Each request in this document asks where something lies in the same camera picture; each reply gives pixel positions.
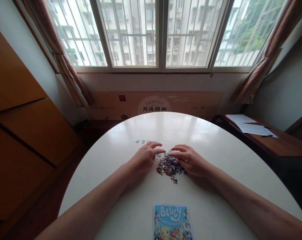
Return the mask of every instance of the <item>wooden cabinet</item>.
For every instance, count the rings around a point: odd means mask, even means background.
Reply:
[[[8,219],[53,167],[0,129],[0,220]]]
[[[56,166],[80,143],[48,98],[1,112],[0,123]]]
[[[47,94],[0,33],[0,111],[44,97]]]

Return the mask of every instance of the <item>beige curtain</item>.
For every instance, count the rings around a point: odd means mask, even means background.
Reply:
[[[74,104],[77,107],[87,107],[93,104],[93,101],[61,46],[45,0],[22,0],[22,3],[40,32],[44,42],[53,54],[59,72],[70,91]]]
[[[254,67],[245,81],[238,87],[232,101],[240,104],[251,104],[264,76],[273,66],[280,47],[292,31],[295,20],[302,11],[302,0],[289,0],[271,36],[267,42],[263,58]]]

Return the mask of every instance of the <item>forearm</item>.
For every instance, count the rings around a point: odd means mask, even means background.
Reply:
[[[209,164],[208,180],[259,239],[302,239],[302,222]]]
[[[131,180],[132,173],[129,163],[122,165],[55,220],[37,239],[93,239]]]

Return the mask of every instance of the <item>finger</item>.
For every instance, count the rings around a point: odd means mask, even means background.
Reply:
[[[177,146],[177,147],[173,147],[171,148],[172,151],[180,151],[180,152],[186,152],[188,150],[188,148],[183,147],[183,146]]]
[[[153,143],[153,142],[149,141],[149,142],[146,143],[145,146],[148,146],[148,145],[150,145],[151,143]]]
[[[182,147],[185,147],[185,148],[188,148],[188,149],[191,149],[191,150],[194,150],[193,148],[191,148],[190,146],[186,145],[186,144],[178,144],[178,145],[175,145],[176,147],[178,146],[182,146]]]
[[[165,153],[166,151],[164,149],[160,149],[160,148],[155,148],[152,150],[152,154],[153,155],[157,155],[157,154],[160,154],[160,153]]]
[[[161,143],[158,143],[158,142],[152,142],[151,144],[150,144],[150,147],[151,148],[155,148],[155,147],[160,147],[160,146],[162,146],[162,144]]]
[[[185,160],[180,159],[180,158],[178,158],[177,160],[178,160],[179,164],[180,164],[182,167],[184,167],[184,169],[188,169],[188,167],[189,167],[190,164],[188,164]]]
[[[172,157],[184,158],[184,159],[187,159],[188,156],[188,154],[185,152],[170,152],[168,155]]]

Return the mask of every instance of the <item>green foliage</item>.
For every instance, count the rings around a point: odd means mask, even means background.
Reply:
[[[283,4],[284,1],[285,0],[276,0],[272,5],[272,8],[279,4]],[[271,7],[271,3],[272,1],[267,0],[250,0],[245,17],[237,26],[239,29],[234,29],[230,36],[231,41],[237,43],[233,48],[233,54],[244,52],[247,44],[249,44],[247,48],[248,51],[260,50],[263,47],[281,10],[281,8],[278,8],[275,10],[274,14],[273,11],[271,11],[263,15],[258,24],[259,17],[265,4],[267,4],[267,6],[264,12],[267,12]]]

